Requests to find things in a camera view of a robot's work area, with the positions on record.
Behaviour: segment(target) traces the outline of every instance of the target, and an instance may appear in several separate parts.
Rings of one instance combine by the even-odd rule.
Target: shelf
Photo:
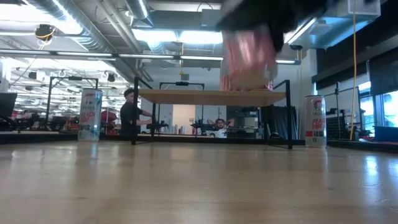
[[[268,106],[283,100],[284,92],[273,91],[200,91],[139,90],[142,98],[158,104]]]

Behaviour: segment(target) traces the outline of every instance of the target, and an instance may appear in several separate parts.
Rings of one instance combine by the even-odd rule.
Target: man
[[[137,117],[133,118],[132,112],[134,110],[134,105],[133,105],[134,90],[132,88],[127,89],[124,92],[124,97],[126,99],[126,102],[120,109],[120,118],[121,118],[121,124],[122,124],[121,130],[120,130],[120,135],[125,136],[125,137],[130,137],[132,135],[132,131],[134,128],[132,126],[133,119],[136,119],[136,121],[137,121],[136,131],[137,131],[137,134],[139,134],[139,133],[141,133],[141,125],[152,123],[152,119],[148,119],[146,121],[140,121],[139,116],[143,115],[143,116],[147,116],[147,117],[152,117],[152,115],[150,113],[138,108]]]
[[[230,119],[225,123],[224,119],[217,119],[215,122],[208,119],[207,120],[208,124],[214,124],[216,126],[217,131],[212,131],[211,133],[215,135],[215,138],[226,138],[226,128],[227,127],[233,127],[235,120]]]

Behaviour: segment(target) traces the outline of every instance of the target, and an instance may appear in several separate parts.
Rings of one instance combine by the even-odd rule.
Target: pink object
[[[265,70],[276,66],[276,53],[267,27],[224,34],[224,46],[229,73],[222,90],[269,89],[274,77],[266,77]]]

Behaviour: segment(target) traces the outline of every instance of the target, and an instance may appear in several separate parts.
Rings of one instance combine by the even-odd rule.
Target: soda can
[[[98,141],[101,131],[102,91],[83,89],[79,117],[79,141]]]
[[[305,145],[326,147],[326,106],[323,96],[305,97]]]

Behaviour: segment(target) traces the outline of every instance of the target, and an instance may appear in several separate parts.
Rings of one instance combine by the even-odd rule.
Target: can
[[[81,93],[79,141],[98,141],[101,131],[102,91],[84,89]]]
[[[326,106],[320,95],[305,97],[305,145],[326,147]]]

